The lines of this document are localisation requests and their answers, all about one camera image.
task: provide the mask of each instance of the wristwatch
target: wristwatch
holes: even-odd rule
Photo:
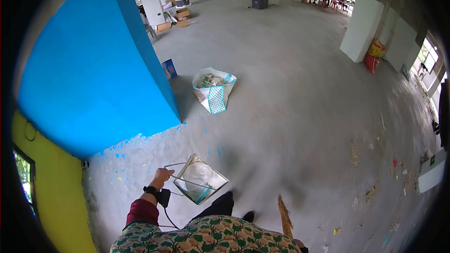
[[[154,186],[145,186],[143,187],[143,191],[148,194],[153,194],[156,197],[156,200],[158,200],[159,191]]]

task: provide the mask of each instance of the floral shirt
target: floral shirt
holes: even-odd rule
[[[131,222],[111,253],[301,253],[287,235],[264,230],[231,216],[205,216],[183,229],[163,232],[148,222]]]

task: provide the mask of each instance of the blue wall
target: blue wall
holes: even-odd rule
[[[35,43],[19,109],[80,159],[180,123],[134,0],[67,0]]]

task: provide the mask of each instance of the black shoe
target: black shoe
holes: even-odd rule
[[[253,222],[253,219],[255,219],[255,213],[253,211],[247,212],[244,215],[244,218],[242,218],[244,221],[247,221],[249,223]]]

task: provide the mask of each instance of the concrete floor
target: concrete floor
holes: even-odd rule
[[[171,84],[184,124],[89,158],[83,186],[95,244],[109,251],[156,168],[197,153],[230,183],[201,206],[173,195],[167,212],[179,227],[234,189],[234,216],[255,210],[258,226],[281,232],[282,194],[294,237],[310,252],[398,252],[436,192],[414,189],[420,155],[440,144],[415,81],[383,61],[375,75],[353,63],[339,50],[350,20],[342,15],[294,0],[265,10],[247,8],[250,0],[192,2],[196,23],[154,42],[179,74]],[[217,115],[191,84],[209,66],[238,78]]]

